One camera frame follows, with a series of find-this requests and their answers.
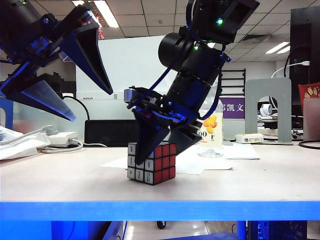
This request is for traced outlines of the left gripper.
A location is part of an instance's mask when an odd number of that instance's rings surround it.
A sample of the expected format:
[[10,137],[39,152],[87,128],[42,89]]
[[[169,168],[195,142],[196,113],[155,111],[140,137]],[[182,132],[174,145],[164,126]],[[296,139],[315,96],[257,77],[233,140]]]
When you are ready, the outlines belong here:
[[[52,13],[40,15],[31,3],[1,3],[0,48],[6,63],[18,65],[2,84],[2,93],[8,100],[75,121],[72,110],[45,80],[35,83],[36,72],[66,54],[111,95],[113,89],[98,47],[98,28],[89,3],[79,4],[63,20]],[[23,87],[26,89],[4,89]]]

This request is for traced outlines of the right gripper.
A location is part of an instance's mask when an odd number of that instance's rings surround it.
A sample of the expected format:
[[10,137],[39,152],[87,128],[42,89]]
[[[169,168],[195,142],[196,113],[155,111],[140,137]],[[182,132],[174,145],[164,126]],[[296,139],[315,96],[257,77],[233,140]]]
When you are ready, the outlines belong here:
[[203,86],[172,86],[166,94],[144,87],[129,87],[126,102],[138,123],[135,163],[140,165],[170,132],[176,155],[199,142],[199,110],[204,102]]

